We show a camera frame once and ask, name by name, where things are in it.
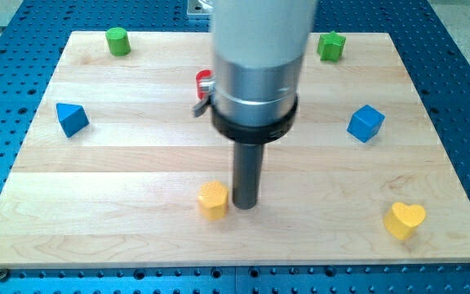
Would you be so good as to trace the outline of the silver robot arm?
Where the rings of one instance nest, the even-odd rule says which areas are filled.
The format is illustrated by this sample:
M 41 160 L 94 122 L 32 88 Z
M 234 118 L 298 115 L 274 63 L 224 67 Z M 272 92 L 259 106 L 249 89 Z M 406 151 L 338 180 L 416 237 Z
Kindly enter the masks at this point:
M 213 69 L 196 76 L 195 116 L 237 143 L 284 136 L 298 106 L 297 87 L 316 0 L 217 0 L 212 3 Z

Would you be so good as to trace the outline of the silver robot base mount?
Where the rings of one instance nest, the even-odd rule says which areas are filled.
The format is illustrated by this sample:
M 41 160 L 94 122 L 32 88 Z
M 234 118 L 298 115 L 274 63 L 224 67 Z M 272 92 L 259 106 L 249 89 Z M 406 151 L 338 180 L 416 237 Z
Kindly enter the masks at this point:
M 187 0 L 187 15 L 208 17 L 213 10 L 213 0 Z

